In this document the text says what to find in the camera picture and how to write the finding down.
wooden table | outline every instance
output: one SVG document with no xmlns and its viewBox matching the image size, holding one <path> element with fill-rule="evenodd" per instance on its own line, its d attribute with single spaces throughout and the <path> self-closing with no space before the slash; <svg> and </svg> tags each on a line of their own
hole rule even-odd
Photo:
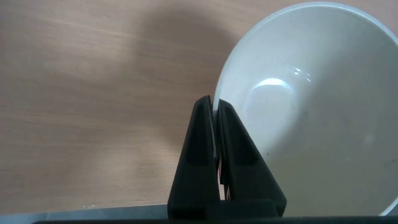
<svg viewBox="0 0 398 224">
<path fill-rule="evenodd" d="M 0 2 L 0 214 L 166 203 L 193 103 L 300 1 Z M 398 1 L 342 1 L 398 34 Z"/>
</svg>

